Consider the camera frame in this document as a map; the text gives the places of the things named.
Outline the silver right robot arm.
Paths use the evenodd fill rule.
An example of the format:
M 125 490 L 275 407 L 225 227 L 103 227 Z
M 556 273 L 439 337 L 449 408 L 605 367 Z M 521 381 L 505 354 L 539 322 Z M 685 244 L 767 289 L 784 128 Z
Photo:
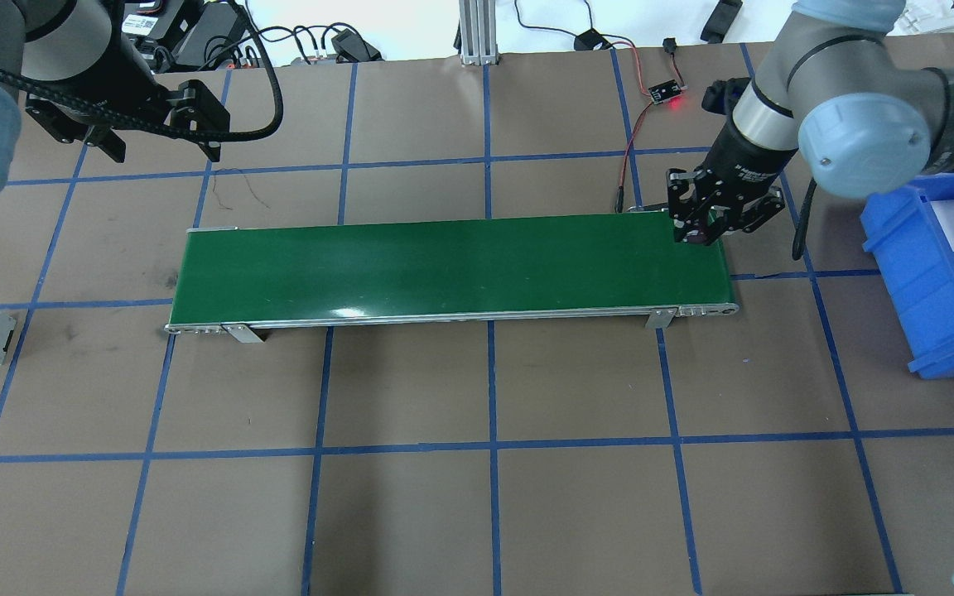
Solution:
M 867 199 L 954 173 L 954 68 L 899 68 L 885 38 L 902 1 L 797 1 L 753 78 L 716 80 L 725 123 L 703 162 L 667 171 L 675 242 L 753 233 L 785 208 L 773 182 L 802 155 L 812 180 Z

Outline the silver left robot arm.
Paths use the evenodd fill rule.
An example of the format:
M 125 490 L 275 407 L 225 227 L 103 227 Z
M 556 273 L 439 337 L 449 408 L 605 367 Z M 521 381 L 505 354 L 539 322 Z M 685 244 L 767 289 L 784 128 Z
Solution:
M 231 131 L 230 113 L 207 84 L 159 84 L 123 31 L 121 1 L 0 1 L 0 193 L 10 177 L 22 115 L 64 144 L 76 141 L 116 162 L 121 131 L 194 144 L 209 160 L 225 143 L 270 137 L 282 125 L 284 98 L 265 45 L 255 41 L 272 92 L 269 124 Z

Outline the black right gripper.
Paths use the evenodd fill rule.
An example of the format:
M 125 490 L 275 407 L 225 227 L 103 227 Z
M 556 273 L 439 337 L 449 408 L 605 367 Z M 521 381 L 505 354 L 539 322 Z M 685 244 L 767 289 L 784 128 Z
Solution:
M 752 233 L 785 208 L 773 182 L 785 167 L 785 151 L 757 146 L 726 124 L 704 161 L 692 171 L 667 170 L 667 211 L 673 238 L 685 223 L 707 222 L 705 246 L 724 234 Z

